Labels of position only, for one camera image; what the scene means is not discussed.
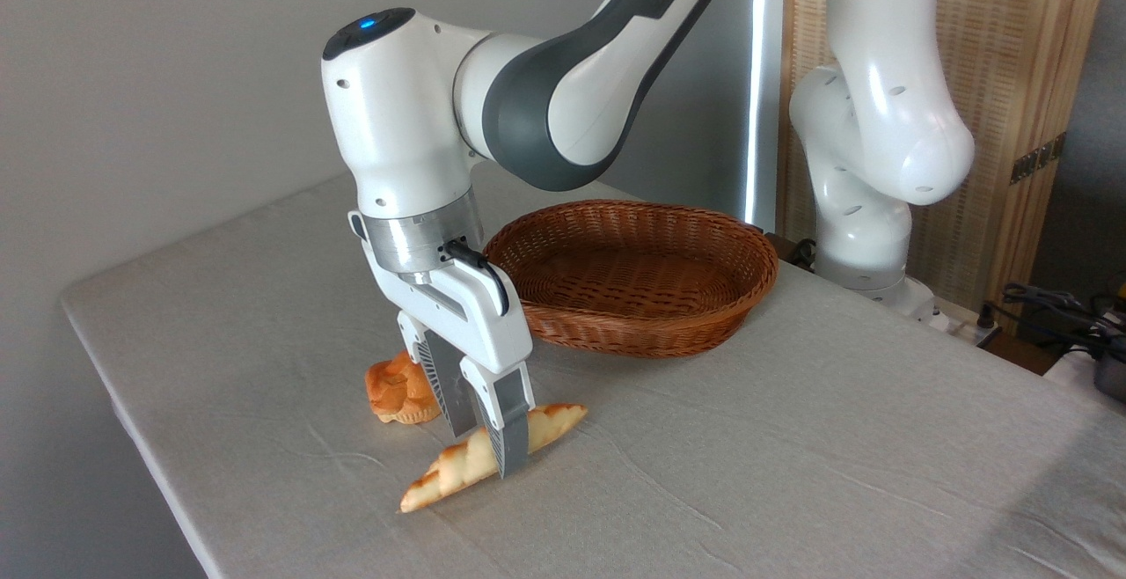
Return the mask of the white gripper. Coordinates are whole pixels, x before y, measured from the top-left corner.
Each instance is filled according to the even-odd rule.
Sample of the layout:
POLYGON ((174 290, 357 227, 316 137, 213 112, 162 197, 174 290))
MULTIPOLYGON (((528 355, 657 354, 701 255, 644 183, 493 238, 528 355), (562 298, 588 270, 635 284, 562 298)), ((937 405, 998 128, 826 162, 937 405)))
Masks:
POLYGON ((522 470, 530 458, 527 415, 536 406, 526 366, 530 328, 511 279, 475 250, 476 211, 383 221, 354 210, 348 219, 379 290, 401 310, 406 354, 425 371, 453 437, 476 428, 466 378, 499 475, 522 470))

